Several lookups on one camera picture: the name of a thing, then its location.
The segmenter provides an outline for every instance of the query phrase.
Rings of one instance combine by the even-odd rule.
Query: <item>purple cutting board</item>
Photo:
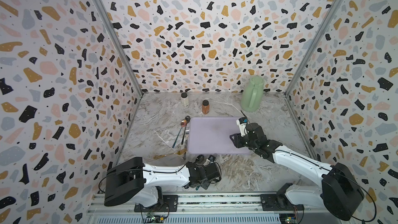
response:
[[[236,120],[240,117],[193,117],[189,122],[190,154],[248,154],[247,147],[236,148],[229,138],[240,133]]]

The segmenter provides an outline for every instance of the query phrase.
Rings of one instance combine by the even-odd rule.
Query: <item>black motor housing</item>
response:
[[[104,205],[107,207],[120,205],[140,192],[147,181],[142,173],[143,167],[142,157],[134,157],[108,170]]]
[[[189,170],[189,183],[185,186],[186,188],[200,186],[207,189],[211,182],[216,183],[221,181],[221,172],[217,168],[216,163],[203,166],[187,162],[186,167]]]
[[[364,194],[356,184],[354,176],[344,164],[337,163],[332,168],[331,172],[322,176],[321,197],[326,209],[332,215],[348,221],[361,204]]]

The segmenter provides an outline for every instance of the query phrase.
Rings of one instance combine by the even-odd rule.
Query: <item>black cable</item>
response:
[[[218,165],[218,168],[220,169],[220,178],[222,178],[222,173],[221,173],[221,167],[220,167],[220,165],[217,163],[217,162],[214,162],[216,165]]]
[[[301,220],[297,224],[300,224],[301,221],[304,219],[304,209],[305,209],[305,207],[303,205],[303,207],[302,207],[302,217],[301,217]]]
[[[140,204],[140,212],[141,212],[141,218],[142,218],[142,222],[145,223],[144,221],[144,217],[142,216],[142,205]]]
[[[295,153],[290,153],[290,152],[281,151],[281,150],[276,150],[276,152],[285,152],[285,153],[288,153],[288,154],[291,154],[291,155],[295,155],[295,156],[297,156],[297,157],[300,157],[300,158],[302,158],[302,159],[304,159],[304,160],[306,160],[306,161],[308,161],[308,162],[310,162],[310,163],[312,163],[312,164],[314,164],[314,165],[320,167],[321,169],[327,170],[328,172],[332,172],[331,170],[325,169],[324,167],[321,167],[320,165],[318,165],[318,164],[316,164],[316,163],[314,163],[314,162],[312,162],[312,161],[310,161],[310,160],[308,160],[308,159],[306,159],[306,158],[304,158],[304,157],[302,157],[302,156],[299,156],[299,155],[297,155],[297,154],[295,154]],[[372,218],[371,220],[363,220],[363,219],[361,220],[361,219],[358,219],[358,218],[356,218],[356,217],[354,217],[354,216],[351,216],[351,217],[354,218],[354,219],[356,219],[356,220],[360,220],[360,221],[362,221],[362,222],[371,222],[371,221],[375,220],[376,215],[377,215],[376,203],[375,203],[375,201],[373,200],[373,197],[369,194],[369,192],[367,192],[361,185],[359,185],[359,184],[358,184],[357,182],[355,182],[354,180],[351,180],[350,178],[348,178],[348,177],[346,177],[346,176],[344,176],[344,175],[341,175],[341,174],[338,174],[338,175],[341,176],[341,177],[346,178],[347,180],[350,180],[351,182],[353,182],[353,183],[355,183],[357,186],[359,186],[363,191],[365,191],[366,194],[371,198],[371,200],[372,200],[372,202],[373,202],[373,205],[375,206],[375,215],[373,216],[373,218]]]
[[[140,171],[143,171],[143,172],[152,172],[152,173],[162,173],[162,174],[174,174],[174,173],[180,172],[186,165],[187,165],[187,164],[184,164],[184,166],[182,166],[181,169],[177,170],[176,172],[152,172],[152,171],[145,170],[145,169],[127,169],[127,170],[122,170],[122,171],[119,171],[119,172],[113,172],[113,173],[110,173],[110,174],[106,175],[104,178],[101,179],[101,181],[98,183],[98,189],[99,189],[99,191],[101,191],[102,193],[105,193],[105,191],[103,191],[103,190],[100,188],[100,185],[101,185],[101,182],[102,182],[105,178],[109,177],[110,175],[114,175],[114,174],[118,174],[118,173],[122,173],[122,172],[131,172],[131,171],[133,171],[133,170],[140,170]]]
[[[249,122],[249,124],[251,125],[251,123],[250,123],[248,117],[246,116],[246,114],[244,114],[244,113],[242,112],[242,110],[241,110],[240,112],[243,114],[243,116],[245,116],[247,122]],[[246,126],[245,126],[245,135],[248,134],[248,131],[247,131],[247,129],[246,129],[247,126],[248,126],[248,125],[247,125],[247,123],[246,123]]]
[[[170,214],[170,206],[169,206],[169,204],[167,202],[165,202],[165,203],[167,204],[167,216],[163,218],[163,221],[165,219],[167,219],[167,217],[169,217],[169,214]]]

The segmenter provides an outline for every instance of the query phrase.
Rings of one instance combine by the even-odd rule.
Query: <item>gold fork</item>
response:
[[[159,158],[166,157],[166,156],[168,156],[168,155],[173,155],[173,154],[182,155],[182,154],[184,154],[185,152],[187,152],[187,148],[184,148],[184,149],[182,149],[182,150],[179,150],[178,152],[174,152],[174,153],[171,153],[171,154],[156,155],[155,157],[153,157],[153,159],[159,159]]]

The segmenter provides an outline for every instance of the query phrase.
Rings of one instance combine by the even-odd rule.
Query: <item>terrazzo wallpaper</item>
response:
[[[333,0],[103,3],[143,92],[282,92]]]
[[[86,223],[137,102],[92,0],[0,0],[0,223]]]
[[[318,160],[350,168],[379,224],[398,223],[397,23],[398,0],[344,0],[289,96]],[[373,215],[366,197],[354,216]]]

